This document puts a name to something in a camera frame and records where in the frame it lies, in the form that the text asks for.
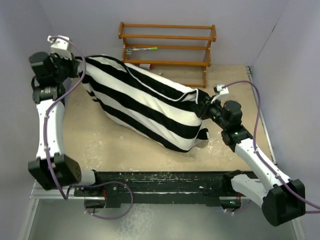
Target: white wall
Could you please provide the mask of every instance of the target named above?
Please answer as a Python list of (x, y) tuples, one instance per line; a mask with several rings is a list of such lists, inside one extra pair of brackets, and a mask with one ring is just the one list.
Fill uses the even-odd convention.
[[(288, 0), (40, 0), (53, 28), (70, 36), (86, 55), (121, 57), (120, 22), (216, 25), (213, 64), (252, 65)], [(197, 58), (195, 51), (153, 51), (177, 60)]]
[[(299, 178), (320, 205), (320, 1), (291, 0), (253, 66), (262, 110), (280, 168)], [(319, 239), (320, 215), (302, 217)]]
[(0, 235), (16, 240), (34, 179), (39, 121), (29, 55), (49, 50), (52, 27), (38, 0), (0, 1)]

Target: brown wooden frame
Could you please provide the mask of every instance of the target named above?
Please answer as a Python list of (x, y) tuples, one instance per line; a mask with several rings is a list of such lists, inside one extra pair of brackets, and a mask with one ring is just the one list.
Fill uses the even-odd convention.
[[(148, 34), (126, 34), (125, 27), (134, 28), (175, 28), (175, 29), (208, 29), (209, 36), (177, 36), (177, 35), (148, 35)], [(184, 84), (188, 87), (203, 87), (207, 86), (207, 67), (211, 65), (211, 42), (215, 42), (217, 38), (216, 27), (212, 26), (193, 26), (193, 25), (161, 25), (161, 24), (132, 24), (120, 23), (119, 39), (123, 40), (122, 61), (130, 64), (153, 64), (167, 66), (197, 66), (202, 68), (202, 84)], [(128, 44), (127, 39), (179, 39), (179, 40), (204, 40), (207, 41), (206, 46), (178, 46), (178, 45), (155, 45), (155, 44)], [(203, 61), (164, 61), (164, 60), (139, 60), (130, 59), (126, 56), (126, 48), (153, 48), (158, 49), (183, 49), (183, 50), (205, 50)]]

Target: striped shirt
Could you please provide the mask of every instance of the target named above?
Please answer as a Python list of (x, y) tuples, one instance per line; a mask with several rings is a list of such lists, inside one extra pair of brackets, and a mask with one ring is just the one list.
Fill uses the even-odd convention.
[[(82, 61), (77, 59), (81, 72)], [(209, 139), (203, 120), (191, 109), (207, 93), (110, 56), (89, 56), (85, 61), (82, 84), (116, 123), (177, 152), (188, 152)]]

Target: floor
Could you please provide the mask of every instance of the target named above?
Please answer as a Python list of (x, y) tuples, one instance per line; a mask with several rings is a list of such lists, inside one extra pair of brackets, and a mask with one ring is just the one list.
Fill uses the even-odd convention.
[[(200, 67), (156, 66), (154, 73), (178, 83), (201, 83)], [(244, 65), (213, 65), (207, 69), (207, 87), (237, 80), (248, 80)], [(243, 124), (253, 132), (257, 106), (249, 84), (229, 88), (229, 99), (242, 105)], [(82, 168), (98, 171), (249, 171), (249, 166), (222, 141), (221, 129), (211, 120), (205, 121), (210, 140), (187, 153), (174, 152), (152, 140), (111, 121), (82, 86), (70, 96), (63, 121), (66, 154)], [(258, 126), (257, 143), (270, 157), (266, 135)]]

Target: wooden rack post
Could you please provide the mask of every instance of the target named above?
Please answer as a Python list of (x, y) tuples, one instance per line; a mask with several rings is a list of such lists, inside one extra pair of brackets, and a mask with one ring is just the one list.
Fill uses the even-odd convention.
[[(207, 29), (210, 30), (209, 36), (178, 36), (178, 35), (148, 35), (148, 34), (126, 34), (125, 27), (134, 28), (174, 28), (174, 29)], [(211, 42), (215, 42), (217, 38), (216, 27), (212, 26), (193, 26), (193, 25), (160, 25), (160, 24), (132, 24), (120, 23), (119, 39), (123, 40), (122, 61), (130, 64), (153, 64), (167, 66), (197, 66), (202, 68), (202, 84), (184, 84), (188, 87), (207, 86), (207, 67), (211, 65)], [(156, 44), (128, 44), (127, 39), (179, 39), (179, 40), (203, 40), (207, 41), (206, 46), (180, 46), (180, 45), (156, 45)], [(126, 56), (126, 48), (155, 48), (158, 49), (183, 49), (183, 50), (204, 50), (203, 61), (164, 61), (164, 60), (139, 60), (129, 59)]]

